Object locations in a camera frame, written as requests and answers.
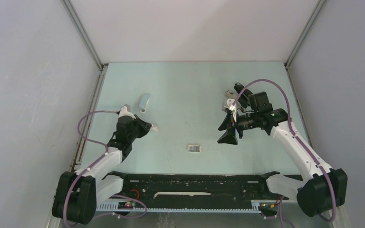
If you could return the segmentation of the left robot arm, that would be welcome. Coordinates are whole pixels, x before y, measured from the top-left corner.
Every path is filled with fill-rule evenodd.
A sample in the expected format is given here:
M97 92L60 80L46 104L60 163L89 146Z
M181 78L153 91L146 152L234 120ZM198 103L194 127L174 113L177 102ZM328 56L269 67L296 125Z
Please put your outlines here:
M116 130L105 151L90 165L74 172L61 174L54 202L52 216L63 219L68 227L88 224L96 213L97 205L117 195L129 196L131 184L111 172L121 164L132 151L136 139L146 136L156 126L141 120L137 115L120 115Z

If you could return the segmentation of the white staple box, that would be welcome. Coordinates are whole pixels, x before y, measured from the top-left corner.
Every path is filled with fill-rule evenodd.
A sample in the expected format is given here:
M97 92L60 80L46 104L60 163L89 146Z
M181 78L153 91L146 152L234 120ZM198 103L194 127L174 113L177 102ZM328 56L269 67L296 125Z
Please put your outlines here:
M151 128L150 128L151 131L155 131L155 132L159 132L159 128L157 125L154 125L152 124Z

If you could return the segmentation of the light blue stapler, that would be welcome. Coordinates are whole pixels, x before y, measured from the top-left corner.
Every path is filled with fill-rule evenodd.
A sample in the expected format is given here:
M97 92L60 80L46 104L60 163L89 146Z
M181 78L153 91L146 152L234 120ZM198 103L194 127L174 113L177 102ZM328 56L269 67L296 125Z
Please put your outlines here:
M149 94L142 95L142 98L141 98L140 103L139 103L140 113L145 113L147 111L149 100L150 100L150 95Z

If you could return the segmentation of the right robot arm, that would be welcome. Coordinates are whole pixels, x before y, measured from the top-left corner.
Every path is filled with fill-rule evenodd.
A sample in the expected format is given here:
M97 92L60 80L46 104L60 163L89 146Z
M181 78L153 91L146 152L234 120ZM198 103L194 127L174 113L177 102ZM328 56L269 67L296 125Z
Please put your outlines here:
M284 109L274 109L265 92L245 97L250 110L239 115L239 107L232 98L225 98L222 110L226 112L218 130L224 134L219 144L236 145L243 131L260 128L282 147L300 172L301 180L287 177L277 171L264 174L265 181L257 186L265 199L274 194L295 200L309 217L344 205L348 176L343 169L333 169L308 145Z

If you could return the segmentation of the staple tray box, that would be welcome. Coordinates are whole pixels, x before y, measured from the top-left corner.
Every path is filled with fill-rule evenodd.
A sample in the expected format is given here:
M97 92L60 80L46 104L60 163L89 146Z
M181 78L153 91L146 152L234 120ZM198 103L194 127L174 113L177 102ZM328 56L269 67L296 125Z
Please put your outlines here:
M202 147L200 145L196 145L196 144L189 144L187 146L187 150L188 150L188 152L201 152Z

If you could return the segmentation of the beige and black stapler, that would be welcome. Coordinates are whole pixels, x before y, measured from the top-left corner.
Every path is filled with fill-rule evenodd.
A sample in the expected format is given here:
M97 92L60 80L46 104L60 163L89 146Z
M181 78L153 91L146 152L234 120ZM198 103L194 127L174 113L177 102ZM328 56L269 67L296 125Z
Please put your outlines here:
M236 95L234 92L230 91L230 90L227 90L227 91L225 92L225 95L226 95L226 97L227 97L228 99L233 99L233 100L235 100L235 99L236 99L236 97L237 97L237 95Z

